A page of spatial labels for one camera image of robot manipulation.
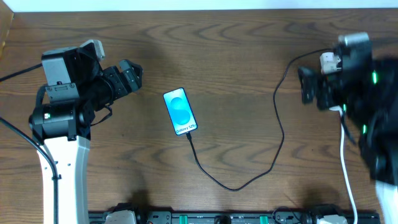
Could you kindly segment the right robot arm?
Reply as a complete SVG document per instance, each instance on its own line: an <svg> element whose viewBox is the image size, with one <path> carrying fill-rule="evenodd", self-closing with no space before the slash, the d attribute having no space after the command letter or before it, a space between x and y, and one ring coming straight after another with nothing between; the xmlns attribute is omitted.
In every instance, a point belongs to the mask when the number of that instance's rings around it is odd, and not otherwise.
<svg viewBox="0 0 398 224"><path fill-rule="evenodd" d="M372 43L338 44L328 56L332 71L298 68L302 102L320 110L339 106L360 130L357 141L379 188L386 223L397 223L397 58L373 58Z"/></svg>

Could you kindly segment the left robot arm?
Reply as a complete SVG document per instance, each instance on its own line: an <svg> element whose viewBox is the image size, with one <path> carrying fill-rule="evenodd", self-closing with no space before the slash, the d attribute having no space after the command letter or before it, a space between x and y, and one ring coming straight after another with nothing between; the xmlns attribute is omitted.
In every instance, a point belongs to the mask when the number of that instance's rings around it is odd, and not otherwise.
<svg viewBox="0 0 398 224"><path fill-rule="evenodd" d="M142 87L143 68L129 60L102 68L101 41L42 54L47 84L29 117L39 145L44 223L88 223L86 174L95 113Z"/></svg>

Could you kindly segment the blue Galaxy smartphone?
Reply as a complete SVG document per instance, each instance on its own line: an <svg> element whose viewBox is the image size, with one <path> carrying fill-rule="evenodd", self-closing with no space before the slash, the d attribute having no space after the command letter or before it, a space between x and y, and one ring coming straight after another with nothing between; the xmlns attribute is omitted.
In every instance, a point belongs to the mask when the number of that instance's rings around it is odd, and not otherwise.
<svg viewBox="0 0 398 224"><path fill-rule="evenodd" d="M198 128L184 88L164 93L163 99L176 135L180 136Z"/></svg>

